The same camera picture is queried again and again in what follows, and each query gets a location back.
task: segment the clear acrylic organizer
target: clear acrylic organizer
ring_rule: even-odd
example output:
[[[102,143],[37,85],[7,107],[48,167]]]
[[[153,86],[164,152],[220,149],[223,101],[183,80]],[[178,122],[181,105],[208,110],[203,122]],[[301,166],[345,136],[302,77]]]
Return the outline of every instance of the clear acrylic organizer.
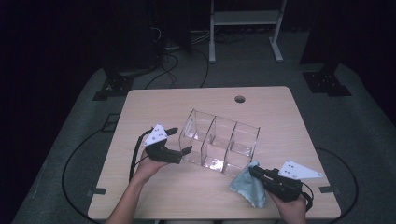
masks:
[[[183,160],[236,176],[252,160],[260,128],[193,109],[180,133]]]

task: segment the hand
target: hand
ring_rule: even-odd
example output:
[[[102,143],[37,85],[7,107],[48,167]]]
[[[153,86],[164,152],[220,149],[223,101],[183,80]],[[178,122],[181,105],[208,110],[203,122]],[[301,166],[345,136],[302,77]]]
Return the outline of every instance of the hand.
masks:
[[[288,224],[305,224],[306,223],[306,199],[300,195],[296,201],[285,203],[274,194],[268,192],[274,201],[279,214]]]
[[[149,179],[155,175],[162,167],[169,163],[163,161],[154,161],[148,157],[146,150],[142,152],[141,161],[134,173],[133,179],[141,180],[143,183],[149,181]]]

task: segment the blue cloth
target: blue cloth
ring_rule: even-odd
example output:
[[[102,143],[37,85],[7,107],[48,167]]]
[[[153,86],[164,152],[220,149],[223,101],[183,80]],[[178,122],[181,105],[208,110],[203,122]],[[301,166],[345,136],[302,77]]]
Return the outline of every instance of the blue cloth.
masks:
[[[259,165],[257,161],[251,162],[230,184],[230,189],[238,192],[251,202],[253,207],[263,208],[265,204],[265,190],[262,182],[251,176],[248,167]]]

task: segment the light wood surface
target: light wood surface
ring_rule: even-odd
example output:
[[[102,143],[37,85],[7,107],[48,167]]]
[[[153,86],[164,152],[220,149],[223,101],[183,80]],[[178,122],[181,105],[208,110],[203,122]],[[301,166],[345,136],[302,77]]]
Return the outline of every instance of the light wood surface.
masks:
[[[242,104],[234,100],[242,95]],[[178,127],[168,138],[168,148],[179,149],[178,136],[193,109],[260,127],[253,160],[261,168],[280,169],[293,160],[324,174],[304,182],[314,191],[308,218],[334,218],[340,208],[333,193],[320,193],[329,186],[290,90],[287,87],[213,88],[130,91],[110,145],[89,209],[92,218],[105,219],[128,185],[131,159],[137,138],[157,123],[165,129]],[[182,161],[163,167],[144,187],[135,218],[148,219],[260,219],[279,217],[269,196],[264,208],[254,208],[229,189],[233,178]]]

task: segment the person's right hand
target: person's right hand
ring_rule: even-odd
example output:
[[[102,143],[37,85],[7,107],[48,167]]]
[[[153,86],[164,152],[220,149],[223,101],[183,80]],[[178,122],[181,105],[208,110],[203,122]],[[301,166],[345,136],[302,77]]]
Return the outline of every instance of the person's right hand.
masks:
[[[305,224],[306,223],[306,199],[300,195],[300,197],[293,202],[285,203],[274,194],[268,192],[272,200],[274,201],[277,210],[282,219],[288,224]]]

